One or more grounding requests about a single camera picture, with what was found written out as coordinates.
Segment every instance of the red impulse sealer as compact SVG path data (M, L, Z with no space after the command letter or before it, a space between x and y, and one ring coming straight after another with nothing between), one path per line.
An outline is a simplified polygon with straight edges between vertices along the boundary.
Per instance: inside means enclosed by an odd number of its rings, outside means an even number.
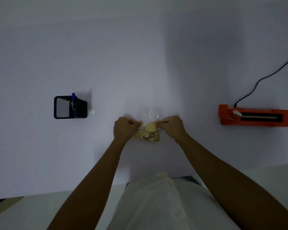
M229 108L220 104L218 116L222 125L288 127L288 110Z

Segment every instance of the metal mesh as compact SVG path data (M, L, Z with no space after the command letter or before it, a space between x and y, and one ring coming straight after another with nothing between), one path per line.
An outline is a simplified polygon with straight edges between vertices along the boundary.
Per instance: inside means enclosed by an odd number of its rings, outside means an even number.
M57 98L57 117L69 117L69 101Z

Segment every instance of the black cable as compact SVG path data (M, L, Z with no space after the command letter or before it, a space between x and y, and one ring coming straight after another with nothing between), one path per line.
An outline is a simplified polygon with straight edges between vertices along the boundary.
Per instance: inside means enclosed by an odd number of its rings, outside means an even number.
M286 62L280 69L278 69L278 70L277 70L276 72L274 72L273 74L268 75L268 76L266 76L266 77L261 78L260 80L258 80L258 82L257 82L257 84L255 85L254 89L253 89L249 94L247 94L246 96L244 96L244 97L242 97L240 100L238 100L238 101L234 104L233 107L236 107L236 105L238 104L239 101L241 101L241 100L243 100L244 98L246 98L246 97L248 97L249 95L251 95L251 94L254 92L254 90L257 88L257 85L259 84L260 81L262 81L263 79L268 78L268 77L274 75L275 73L279 72L279 71L280 71L281 69L283 69L283 67L286 66L287 64L288 64L288 62Z

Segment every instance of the white table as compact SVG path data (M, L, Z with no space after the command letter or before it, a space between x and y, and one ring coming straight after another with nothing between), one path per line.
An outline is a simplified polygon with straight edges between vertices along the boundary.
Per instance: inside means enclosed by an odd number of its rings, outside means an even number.
M287 59L288 3L0 29L0 198L74 189L140 107L179 114L238 169L288 163L288 128L222 126L217 113ZM54 97L72 92L96 115L54 119ZM288 65L239 106L288 109ZM130 141L113 184L158 171L194 173L165 134Z

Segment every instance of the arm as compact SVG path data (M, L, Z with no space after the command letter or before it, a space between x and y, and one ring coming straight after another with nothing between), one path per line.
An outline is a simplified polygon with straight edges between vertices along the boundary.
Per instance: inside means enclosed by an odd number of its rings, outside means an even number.
M249 177L192 139L178 116L157 122L157 126L180 145L211 194L241 229L288 229L288 210Z
M124 117L115 122L111 145L63 203L48 230L96 228L107 203L122 150L140 125L140 122Z

